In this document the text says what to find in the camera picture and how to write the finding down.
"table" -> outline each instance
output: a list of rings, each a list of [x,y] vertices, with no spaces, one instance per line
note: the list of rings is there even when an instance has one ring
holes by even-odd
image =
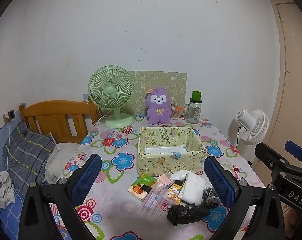
[[[139,128],[163,125],[150,125],[145,115],[133,117],[134,123],[124,129],[108,128],[100,121],[66,164],[61,177],[68,178],[83,166],[91,154],[98,154],[102,158],[102,169],[84,203],[77,207],[78,214],[98,240],[209,239],[228,214],[228,208],[219,206],[200,222],[176,227],[166,218],[170,206],[165,203],[153,222],[138,216],[142,201],[129,194],[127,189],[138,177],[135,162]],[[215,156],[237,180],[245,179],[251,186],[264,187],[237,149],[207,118],[202,117],[198,124],[191,125],[184,116],[180,116],[167,126],[192,126],[206,147],[208,156]],[[125,165],[119,162],[119,155],[127,160]],[[211,185],[203,170],[198,175],[206,180],[208,186]],[[62,236],[71,239],[56,206],[52,204],[51,208]],[[239,230],[246,230],[252,213],[253,207],[249,209]]]

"wooden headboard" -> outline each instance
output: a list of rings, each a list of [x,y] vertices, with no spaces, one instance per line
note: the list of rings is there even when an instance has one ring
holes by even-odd
[[[35,133],[52,133],[57,143],[81,143],[88,134],[84,115],[89,114],[92,125],[99,119],[98,107],[91,101],[54,100],[39,102],[29,107],[19,106],[21,119]],[[67,115],[71,115],[77,136],[72,136]]]

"fan base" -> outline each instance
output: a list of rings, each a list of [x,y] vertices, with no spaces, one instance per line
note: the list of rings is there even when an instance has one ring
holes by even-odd
[[[105,126],[110,128],[124,128],[133,124],[134,118],[129,114],[120,113],[120,118],[115,119],[114,114],[104,121]]]

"yellow fabric box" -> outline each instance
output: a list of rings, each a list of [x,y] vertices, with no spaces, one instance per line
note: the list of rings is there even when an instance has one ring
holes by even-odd
[[[157,153],[145,153],[145,148],[160,147]],[[161,153],[163,147],[184,147],[186,151]],[[179,170],[199,172],[206,149],[192,127],[141,127],[138,140],[138,173],[153,177]]]

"door frame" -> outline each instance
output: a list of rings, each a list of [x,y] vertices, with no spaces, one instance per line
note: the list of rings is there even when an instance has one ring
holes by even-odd
[[[280,106],[282,102],[282,96],[283,96],[283,89],[285,86],[285,79],[286,79],[286,45],[285,45],[285,37],[283,33],[283,28],[281,24],[281,18],[280,14],[278,12],[277,5],[280,4],[287,4],[287,3],[294,3],[293,0],[270,0],[270,3],[272,5],[272,9],[274,12],[274,16],[276,18],[277,28],[278,28],[278,35],[279,35],[279,44],[280,44],[280,75],[279,75],[279,85],[278,85],[278,91],[277,91],[277,98],[275,102],[275,106],[273,109],[272,117],[269,122],[269,129],[266,133],[266,136],[264,137],[263,142],[265,144],[268,144],[271,138],[271,135],[273,133],[273,130],[276,126],[277,118],[280,111]],[[258,164],[259,159],[255,158],[253,161],[251,168],[254,170],[255,167]]]

